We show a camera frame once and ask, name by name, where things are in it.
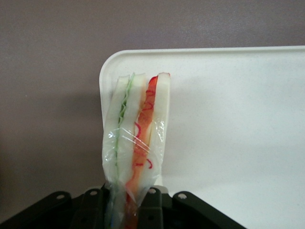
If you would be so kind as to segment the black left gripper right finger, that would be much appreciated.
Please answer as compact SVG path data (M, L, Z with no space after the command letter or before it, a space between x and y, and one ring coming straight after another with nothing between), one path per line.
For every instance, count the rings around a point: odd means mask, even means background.
M244 226L188 191L172 197L151 187L139 208L139 229L243 229Z

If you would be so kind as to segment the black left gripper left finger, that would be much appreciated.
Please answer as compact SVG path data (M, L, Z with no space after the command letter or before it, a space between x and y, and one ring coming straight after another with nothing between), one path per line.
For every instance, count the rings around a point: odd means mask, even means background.
M109 191L91 188L76 198L56 191L0 224L2 229L103 229Z

